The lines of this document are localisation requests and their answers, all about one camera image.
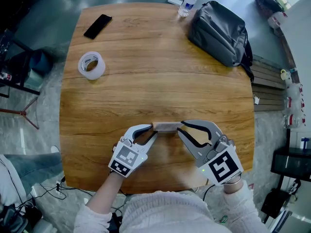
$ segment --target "white sweater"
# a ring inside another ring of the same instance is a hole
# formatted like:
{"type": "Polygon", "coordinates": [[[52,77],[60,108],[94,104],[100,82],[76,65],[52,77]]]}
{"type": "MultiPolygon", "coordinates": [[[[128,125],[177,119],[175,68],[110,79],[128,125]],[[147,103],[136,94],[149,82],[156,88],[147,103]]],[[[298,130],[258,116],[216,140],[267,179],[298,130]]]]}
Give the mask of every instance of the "white sweater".
{"type": "Polygon", "coordinates": [[[1,203],[6,206],[26,200],[23,184],[14,166],[3,154],[0,154],[0,195],[1,203]]]}
{"type": "MultiPolygon", "coordinates": [[[[253,196],[244,181],[234,194],[224,193],[224,215],[229,226],[217,224],[209,217],[205,202],[196,195],[155,192],[133,197],[124,207],[120,233],[268,233],[258,217],[253,196]]],[[[112,214],[98,214],[83,205],[74,224],[75,233],[108,232],[112,214]]]]}

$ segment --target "backpack strap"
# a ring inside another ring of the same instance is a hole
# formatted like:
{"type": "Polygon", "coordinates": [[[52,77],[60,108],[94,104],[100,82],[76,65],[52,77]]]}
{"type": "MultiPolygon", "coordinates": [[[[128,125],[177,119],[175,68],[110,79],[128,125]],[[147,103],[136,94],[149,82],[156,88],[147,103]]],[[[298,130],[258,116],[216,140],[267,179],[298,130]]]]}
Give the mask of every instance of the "backpack strap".
{"type": "Polygon", "coordinates": [[[244,68],[246,74],[249,76],[251,80],[251,83],[254,81],[254,74],[250,68],[252,65],[253,65],[253,52],[252,52],[251,45],[249,44],[249,41],[247,40],[247,43],[245,46],[245,52],[241,60],[240,66],[244,68]]]}

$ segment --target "sleeve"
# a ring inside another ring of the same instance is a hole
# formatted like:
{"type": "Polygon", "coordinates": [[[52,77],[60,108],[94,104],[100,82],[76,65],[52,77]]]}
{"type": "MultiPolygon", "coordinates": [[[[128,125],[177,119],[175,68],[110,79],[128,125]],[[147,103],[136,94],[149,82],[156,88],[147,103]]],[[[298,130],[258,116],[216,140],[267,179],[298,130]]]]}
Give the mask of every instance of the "sleeve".
{"type": "Polygon", "coordinates": [[[81,206],[74,222],[74,233],[105,233],[109,232],[109,221],[112,213],[99,214],[84,204],[81,206]]]}
{"type": "Polygon", "coordinates": [[[269,233],[258,216],[252,192],[248,189],[246,181],[243,183],[243,187],[236,193],[224,193],[228,228],[233,233],[269,233]]]}

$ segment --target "clear tape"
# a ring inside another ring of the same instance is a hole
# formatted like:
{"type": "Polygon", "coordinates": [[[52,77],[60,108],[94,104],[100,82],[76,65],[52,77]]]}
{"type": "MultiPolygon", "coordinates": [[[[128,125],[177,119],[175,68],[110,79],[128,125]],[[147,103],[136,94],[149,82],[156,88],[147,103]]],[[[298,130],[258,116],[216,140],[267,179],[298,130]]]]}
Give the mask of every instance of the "clear tape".
{"type": "Polygon", "coordinates": [[[98,79],[103,75],[105,69],[105,62],[97,52],[87,52],[79,60],[78,70],[88,80],[98,79]],[[93,61],[97,61],[97,65],[91,71],[87,71],[87,66],[93,61]]]}

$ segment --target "concrete floor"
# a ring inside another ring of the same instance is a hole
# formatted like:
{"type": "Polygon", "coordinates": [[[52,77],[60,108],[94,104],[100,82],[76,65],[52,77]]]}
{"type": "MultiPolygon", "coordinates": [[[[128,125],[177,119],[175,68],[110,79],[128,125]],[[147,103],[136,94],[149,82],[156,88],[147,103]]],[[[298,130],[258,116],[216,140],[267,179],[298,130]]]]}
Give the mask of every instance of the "concrete floor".
{"type": "MultiPolygon", "coordinates": [[[[16,36],[33,49],[49,47],[65,56],[69,42],[83,8],[116,2],[165,2],[166,0],[41,0],[22,20],[16,36]]],[[[196,8],[208,0],[199,0],[196,8]]],[[[286,64],[284,52],[278,39],[271,33],[265,19],[258,13],[254,0],[217,0],[241,16],[247,24],[250,43],[254,54],[280,66],[286,64]]],[[[29,117],[38,121],[40,130],[35,130],[20,116],[0,115],[0,153],[40,154],[50,152],[50,147],[59,143],[59,101],[64,62],[55,63],[51,73],[45,78],[41,87],[41,95],[34,107],[30,108],[29,117]]],[[[12,89],[9,99],[0,98],[0,107],[20,110],[34,95],[12,89]]],[[[254,183],[254,202],[260,210],[265,196],[277,185],[279,176],[270,172],[273,151],[285,144],[286,132],[281,126],[281,112],[255,113],[255,154],[253,170],[243,174],[249,184],[254,183]]],[[[43,183],[46,187],[54,187],[55,177],[43,183]]],[[[36,187],[38,195],[43,188],[36,187]]],[[[207,186],[200,187],[197,194],[202,197],[207,186]]],[[[46,194],[37,199],[44,217],[61,233],[72,232],[75,215],[84,199],[89,195],[81,191],[66,191],[64,201],[46,194]]],[[[211,189],[206,202],[215,217],[221,219],[221,190],[211,189]]],[[[114,207],[124,201],[123,195],[117,196],[114,207]]]]}
{"type": "MultiPolygon", "coordinates": [[[[209,0],[198,0],[195,8],[209,0]]],[[[246,22],[253,53],[286,68],[285,53],[279,39],[259,13],[255,0],[216,0],[246,22]]],[[[67,53],[82,9],[109,3],[160,2],[167,0],[40,0],[21,21],[16,36],[33,49],[54,47],[67,53]]]]}

